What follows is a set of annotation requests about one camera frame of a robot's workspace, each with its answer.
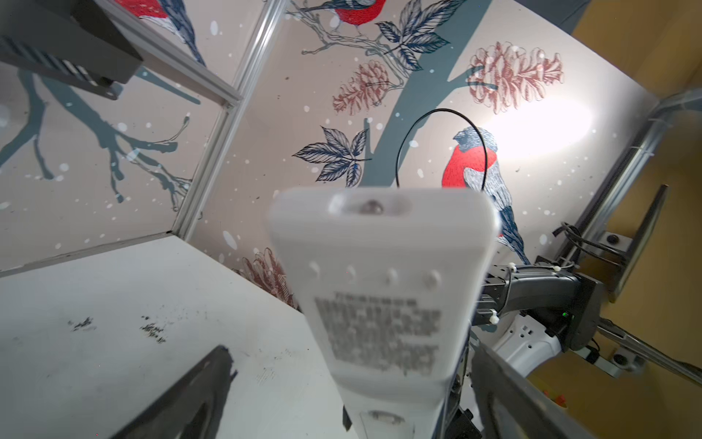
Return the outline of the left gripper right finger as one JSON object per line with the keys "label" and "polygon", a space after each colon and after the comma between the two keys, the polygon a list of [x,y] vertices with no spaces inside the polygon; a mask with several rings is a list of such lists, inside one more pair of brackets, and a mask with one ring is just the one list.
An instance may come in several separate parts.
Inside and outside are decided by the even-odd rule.
{"label": "left gripper right finger", "polygon": [[472,384],[484,438],[592,438],[489,347],[475,348]]}

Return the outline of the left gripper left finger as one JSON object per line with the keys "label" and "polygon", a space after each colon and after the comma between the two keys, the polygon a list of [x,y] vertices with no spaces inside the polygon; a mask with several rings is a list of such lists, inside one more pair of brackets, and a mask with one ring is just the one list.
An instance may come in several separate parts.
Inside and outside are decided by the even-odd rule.
{"label": "left gripper left finger", "polygon": [[212,349],[115,438],[214,438],[238,372],[223,345]]}

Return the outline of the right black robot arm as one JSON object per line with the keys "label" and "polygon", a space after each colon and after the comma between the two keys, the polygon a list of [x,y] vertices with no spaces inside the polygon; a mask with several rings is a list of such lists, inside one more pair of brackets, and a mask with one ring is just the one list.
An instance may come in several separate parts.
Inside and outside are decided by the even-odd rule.
{"label": "right black robot arm", "polygon": [[541,264],[496,266],[484,281],[474,327],[514,319],[493,351],[521,376],[569,350],[585,348],[597,331],[605,285],[566,268]]}

